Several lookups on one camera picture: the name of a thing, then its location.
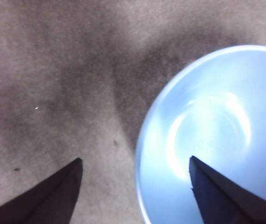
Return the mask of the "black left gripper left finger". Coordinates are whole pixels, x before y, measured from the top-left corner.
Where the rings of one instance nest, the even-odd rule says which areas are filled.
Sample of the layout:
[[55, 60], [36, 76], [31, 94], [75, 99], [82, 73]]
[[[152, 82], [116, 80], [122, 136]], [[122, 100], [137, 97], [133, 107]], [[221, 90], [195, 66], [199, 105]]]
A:
[[68, 224], [76, 206], [83, 161], [76, 158], [33, 188], [0, 206], [0, 224]]

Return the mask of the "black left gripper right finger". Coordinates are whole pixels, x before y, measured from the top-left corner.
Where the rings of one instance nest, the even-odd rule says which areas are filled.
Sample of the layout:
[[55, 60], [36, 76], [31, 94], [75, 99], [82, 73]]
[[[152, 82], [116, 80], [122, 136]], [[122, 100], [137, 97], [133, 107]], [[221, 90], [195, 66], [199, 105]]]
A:
[[189, 159], [189, 175], [205, 224], [266, 224], [266, 200], [195, 156]]

